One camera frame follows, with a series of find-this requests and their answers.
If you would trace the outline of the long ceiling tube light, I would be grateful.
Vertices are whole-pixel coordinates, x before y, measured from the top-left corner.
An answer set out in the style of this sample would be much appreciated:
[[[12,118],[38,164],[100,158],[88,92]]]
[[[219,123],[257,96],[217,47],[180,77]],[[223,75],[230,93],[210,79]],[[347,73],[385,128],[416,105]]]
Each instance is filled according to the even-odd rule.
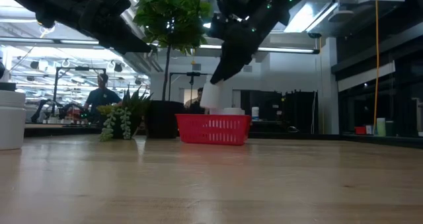
[[[201,45],[201,49],[220,50],[220,45]],[[304,49],[304,48],[271,48],[259,47],[258,52],[272,52],[272,53],[291,53],[291,54],[319,54],[318,49]]]

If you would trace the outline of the black tripod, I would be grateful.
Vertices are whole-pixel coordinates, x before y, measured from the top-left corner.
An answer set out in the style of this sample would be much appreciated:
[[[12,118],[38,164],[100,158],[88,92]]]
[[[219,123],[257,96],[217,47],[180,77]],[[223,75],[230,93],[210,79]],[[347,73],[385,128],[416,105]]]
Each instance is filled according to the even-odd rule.
[[[189,84],[190,84],[190,100],[192,100],[194,78],[199,77],[202,74],[200,72],[187,72],[186,75],[189,76],[189,78],[190,78],[190,81],[189,81]]]

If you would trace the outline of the black cabinets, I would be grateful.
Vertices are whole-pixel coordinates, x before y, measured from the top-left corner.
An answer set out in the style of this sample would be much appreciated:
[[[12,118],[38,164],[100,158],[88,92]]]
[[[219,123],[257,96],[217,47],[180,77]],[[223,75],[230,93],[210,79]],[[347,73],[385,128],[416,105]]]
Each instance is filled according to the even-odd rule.
[[[251,131],[269,133],[318,134],[318,93],[305,91],[241,90],[239,106],[251,116],[251,108],[260,108],[260,119],[252,120]]]

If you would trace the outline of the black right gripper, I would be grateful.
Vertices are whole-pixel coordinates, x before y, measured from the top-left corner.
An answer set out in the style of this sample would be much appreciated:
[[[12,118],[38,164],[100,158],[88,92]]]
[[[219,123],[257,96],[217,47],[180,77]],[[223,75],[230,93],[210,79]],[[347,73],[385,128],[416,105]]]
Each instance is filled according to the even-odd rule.
[[[279,22],[290,19],[291,0],[216,0],[210,37],[223,41],[220,61],[211,76],[215,85],[238,74]]]

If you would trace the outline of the round ceiling diffuser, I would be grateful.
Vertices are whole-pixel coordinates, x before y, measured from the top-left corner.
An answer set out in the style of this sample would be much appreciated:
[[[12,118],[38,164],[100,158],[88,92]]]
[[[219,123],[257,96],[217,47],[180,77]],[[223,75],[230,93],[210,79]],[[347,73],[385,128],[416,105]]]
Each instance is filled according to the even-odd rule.
[[[333,14],[328,18],[328,21],[332,23],[345,22],[353,16],[354,11],[335,9]]]

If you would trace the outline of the tall green potted plant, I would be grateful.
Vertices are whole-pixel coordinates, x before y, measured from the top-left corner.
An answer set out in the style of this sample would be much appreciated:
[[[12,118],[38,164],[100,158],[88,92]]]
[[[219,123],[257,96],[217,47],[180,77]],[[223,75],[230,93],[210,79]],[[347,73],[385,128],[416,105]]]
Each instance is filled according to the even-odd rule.
[[[145,115],[148,138],[172,139],[178,135],[176,114],[184,112],[180,102],[166,99],[170,56],[173,50],[191,55],[206,44],[204,21],[212,16],[212,5],[204,0],[139,0],[134,23],[144,29],[142,40],[166,52],[161,98],[152,100]]]

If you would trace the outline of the black metal gantry frame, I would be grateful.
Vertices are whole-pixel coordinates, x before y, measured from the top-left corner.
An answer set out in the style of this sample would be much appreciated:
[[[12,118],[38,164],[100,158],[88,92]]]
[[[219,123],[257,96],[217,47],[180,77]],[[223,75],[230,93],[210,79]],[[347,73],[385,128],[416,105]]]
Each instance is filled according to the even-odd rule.
[[[64,69],[65,72],[63,75],[60,75],[59,72]],[[96,67],[89,67],[89,66],[75,66],[75,67],[64,67],[64,66],[59,66],[56,67],[56,74],[55,74],[55,81],[54,81],[54,94],[53,94],[53,106],[52,106],[52,111],[51,111],[51,115],[54,115],[56,113],[56,108],[59,106],[59,103],[57,103],[56,98],[57,98],[57,90],[58,90],[58,81],[59,79],[61,79],[69,70],[76,70],[76,71],[90,71],[93,70],[96,73],[98,71],[102,71],[103,73],[106,73],[106,69],[105,68],[96,68]]]

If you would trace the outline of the small succulent plant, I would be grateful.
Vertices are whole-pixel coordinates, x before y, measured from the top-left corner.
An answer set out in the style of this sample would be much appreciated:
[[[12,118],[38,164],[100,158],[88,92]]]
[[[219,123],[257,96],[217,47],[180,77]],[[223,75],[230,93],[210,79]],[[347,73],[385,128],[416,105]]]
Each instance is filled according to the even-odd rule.
[[[121,105],[98,106],[100,112],[100,141],[111,139],[129,140],[137,133],[151,102],[150,94],[140,94],[140,87],[130,93],[128,88],[122,99]]]

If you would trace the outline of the person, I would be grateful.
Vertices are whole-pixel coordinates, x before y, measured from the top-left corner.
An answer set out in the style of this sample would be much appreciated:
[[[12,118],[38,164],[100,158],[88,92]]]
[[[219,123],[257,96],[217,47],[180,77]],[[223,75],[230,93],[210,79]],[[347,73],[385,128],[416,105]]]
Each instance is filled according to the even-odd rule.
[[[184,105],[185,109],[190,114],[205,114],[207,110],[200,106],[200,102],[202,99],[203,88],[200,87],[197,90],[197,97],[187,101]]]
[[[89,110],[94,118],[100,117],[98,111],[99,106],[111,104],[121,104],[122,99],[112,90],[107,88],[108,75],[101,73],[97,77],[98,88],[91,91],[83,106],[85,110]]]

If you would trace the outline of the red plastic basket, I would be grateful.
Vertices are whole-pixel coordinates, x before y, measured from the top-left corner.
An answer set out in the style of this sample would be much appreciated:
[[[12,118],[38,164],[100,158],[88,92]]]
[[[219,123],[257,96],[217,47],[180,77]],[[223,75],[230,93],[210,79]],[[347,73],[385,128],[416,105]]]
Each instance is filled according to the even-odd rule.
[[[180,140],[184,143],[243,145],[249,136],[251,117],[247,115],[175,116]]]

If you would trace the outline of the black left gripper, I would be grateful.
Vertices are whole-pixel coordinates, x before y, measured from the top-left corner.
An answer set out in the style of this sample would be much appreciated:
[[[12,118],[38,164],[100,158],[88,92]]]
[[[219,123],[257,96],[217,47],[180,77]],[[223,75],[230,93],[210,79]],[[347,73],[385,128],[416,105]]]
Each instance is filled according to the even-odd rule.
[[[72,0],[67,25],[80,33],[97,38],[105,48],[121,54],[148,53],[151,47],[138,38],[121,17],[130,8],[129,0]]]

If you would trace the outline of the background robot workstation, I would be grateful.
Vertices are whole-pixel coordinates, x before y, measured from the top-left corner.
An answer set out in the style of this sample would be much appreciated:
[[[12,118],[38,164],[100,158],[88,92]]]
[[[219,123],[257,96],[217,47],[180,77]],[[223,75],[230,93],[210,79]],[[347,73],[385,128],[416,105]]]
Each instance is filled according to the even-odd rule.
[[[62,105],[51,99],[41,100],[29,121],[33,124],[83,124],[89,111],[82,106],[69,103]]]

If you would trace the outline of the light green cup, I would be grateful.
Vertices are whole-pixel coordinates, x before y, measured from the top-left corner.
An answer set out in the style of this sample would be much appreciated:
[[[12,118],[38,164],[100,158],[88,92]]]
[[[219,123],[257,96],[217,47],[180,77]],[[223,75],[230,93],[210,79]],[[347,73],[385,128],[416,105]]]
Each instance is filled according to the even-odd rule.
[[[386,136],[386,119],[385,118],[377,118],[376,120],[376,128],[377,128],[377,135],[381,137]]]

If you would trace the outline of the black aluminium table frame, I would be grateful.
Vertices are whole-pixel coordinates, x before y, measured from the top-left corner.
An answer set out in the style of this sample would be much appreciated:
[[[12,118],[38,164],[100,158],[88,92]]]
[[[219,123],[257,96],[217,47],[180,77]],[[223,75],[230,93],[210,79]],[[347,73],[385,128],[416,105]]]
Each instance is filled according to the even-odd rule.
[[[25,124],[24,137],[100,134],[101,129],[89,126],[62,126],[60,124]],[[423,137],[379,137],[370,135],[311,135],[300,133],[249,132],[252,139],[329,140],[372,143],[393,147],[423,150]]]

